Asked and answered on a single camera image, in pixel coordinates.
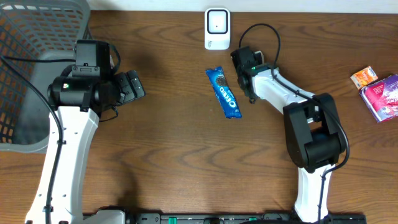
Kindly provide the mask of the purple red tissue pack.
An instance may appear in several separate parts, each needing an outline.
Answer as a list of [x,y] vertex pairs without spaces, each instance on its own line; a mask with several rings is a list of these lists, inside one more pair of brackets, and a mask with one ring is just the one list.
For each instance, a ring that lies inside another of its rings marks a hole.
[[397,74],[362,88],[359,95],[378,123],[397,117]]

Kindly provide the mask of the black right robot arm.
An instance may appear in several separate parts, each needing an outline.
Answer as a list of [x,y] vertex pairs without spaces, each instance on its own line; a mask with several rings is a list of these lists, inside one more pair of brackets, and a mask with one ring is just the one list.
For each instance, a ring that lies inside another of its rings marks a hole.
[[238,65],[236,72],[245,94],[283,114],[287,151],[298,167],[294,210],[302,222],[323,223],[331,174],[344,165],[340,154],[349,152],[333,97],[304,91],[266,64]]

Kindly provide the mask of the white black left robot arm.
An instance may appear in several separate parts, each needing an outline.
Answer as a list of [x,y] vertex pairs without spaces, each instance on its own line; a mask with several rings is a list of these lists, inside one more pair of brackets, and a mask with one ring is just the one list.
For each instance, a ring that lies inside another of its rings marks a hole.
[[26,223],[125,223],[127,213],[113,208],[84,216],[83,183],[90,145],[101,113],[145,95],[135,70],[106,78],[87,71],[57,77],[49,86],[54,113],[49,116],[47,153]]

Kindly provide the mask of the orange tissue pocket pack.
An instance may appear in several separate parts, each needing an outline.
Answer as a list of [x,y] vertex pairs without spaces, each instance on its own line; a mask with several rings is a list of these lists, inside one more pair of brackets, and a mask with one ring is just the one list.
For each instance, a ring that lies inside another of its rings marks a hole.
[[367,86],[368,84],[376,81],[378,76],[376,75],[375,71],[368,66],[356,73],[354,73],[350,79],[353,81],[354,85],[357,89],[362,89],[363,87]]

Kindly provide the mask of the blue snack bar wrapper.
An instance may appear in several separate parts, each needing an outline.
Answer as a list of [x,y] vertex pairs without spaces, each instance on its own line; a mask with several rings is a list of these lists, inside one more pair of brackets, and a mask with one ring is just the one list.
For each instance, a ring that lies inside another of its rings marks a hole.
[[225,117],[228,119],[242,118],[236,98],[229,88],[222,67],[208,69],[205,73],[211,82],[215,96],[223,109]]

